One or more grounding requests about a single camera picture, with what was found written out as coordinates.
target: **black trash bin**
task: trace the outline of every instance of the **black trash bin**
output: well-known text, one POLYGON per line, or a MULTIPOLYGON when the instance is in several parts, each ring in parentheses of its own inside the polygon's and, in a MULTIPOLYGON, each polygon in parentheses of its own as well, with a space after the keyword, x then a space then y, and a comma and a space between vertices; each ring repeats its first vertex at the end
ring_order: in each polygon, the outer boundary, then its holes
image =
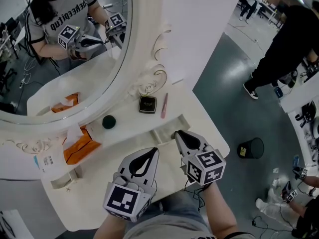
POLYGON ((254 158, 259 159, 264 154, 264 143, 256 137, 250 141, 243 142, 237 147, 237 154, 240 158, 254 158))

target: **bottle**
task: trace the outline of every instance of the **bottle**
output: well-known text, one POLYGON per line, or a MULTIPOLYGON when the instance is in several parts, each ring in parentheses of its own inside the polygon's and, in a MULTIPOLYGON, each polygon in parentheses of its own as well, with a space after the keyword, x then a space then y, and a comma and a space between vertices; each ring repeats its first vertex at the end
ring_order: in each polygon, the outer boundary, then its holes
POLYGON ((293 162, 293 168, 297 167, 299 165, 299 156, 294 156, 294 162, 293 162))

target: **black compact case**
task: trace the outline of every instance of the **black compact case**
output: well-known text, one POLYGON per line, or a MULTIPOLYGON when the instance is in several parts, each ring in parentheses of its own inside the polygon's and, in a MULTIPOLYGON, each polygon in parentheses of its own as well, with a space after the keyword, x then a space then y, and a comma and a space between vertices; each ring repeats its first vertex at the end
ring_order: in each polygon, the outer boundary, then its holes
POLYGON ((139 112, 143 114, 154 114, 156 111, 156 98, 141 97, 139 103, 139 112))

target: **gray t-shirt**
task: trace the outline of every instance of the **gray t-shirt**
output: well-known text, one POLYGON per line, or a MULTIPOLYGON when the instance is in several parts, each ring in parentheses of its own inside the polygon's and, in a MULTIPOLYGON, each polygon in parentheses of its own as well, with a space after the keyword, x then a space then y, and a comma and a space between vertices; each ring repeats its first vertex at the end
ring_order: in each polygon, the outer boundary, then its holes
POLYGON ((58 34, 66 25, 79 26, 88 35, 93 35, 94 25, 88 20, 88 7, 97 0, 49 0, 56 11, 54 19, 41 24, 39 18, 34 18, 31 8, 25 17, 25 34, 28 41, 37 43, 44 39, 49 44, 58 43, 58 34))
MULTIPOLYGON (((195 220, 159 215, 137 224, 124 239, 214 239, 208 228, 195 220)), ((255 239, 251 234, 233 233, 227 239, 255 239)))

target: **black shoe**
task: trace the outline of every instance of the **black shoe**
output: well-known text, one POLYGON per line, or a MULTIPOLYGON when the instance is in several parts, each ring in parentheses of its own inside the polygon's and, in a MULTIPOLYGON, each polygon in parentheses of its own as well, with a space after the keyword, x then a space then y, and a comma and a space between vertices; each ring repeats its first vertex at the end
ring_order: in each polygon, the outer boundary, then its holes
POLYGON ((278 87, 278 82, 274 81, 270 84, 273 88, 278 87))
POLYGON ((246 87, 245 87, 245 83, 243 84, 243 86, 244 86, 244 89, 247 91, 247 93, 250 95, 251 98, 253 98, 255 100, 258 99, 258 95, 257 95, 257 93, 254 90, 253 91, 247 90, 246 87))

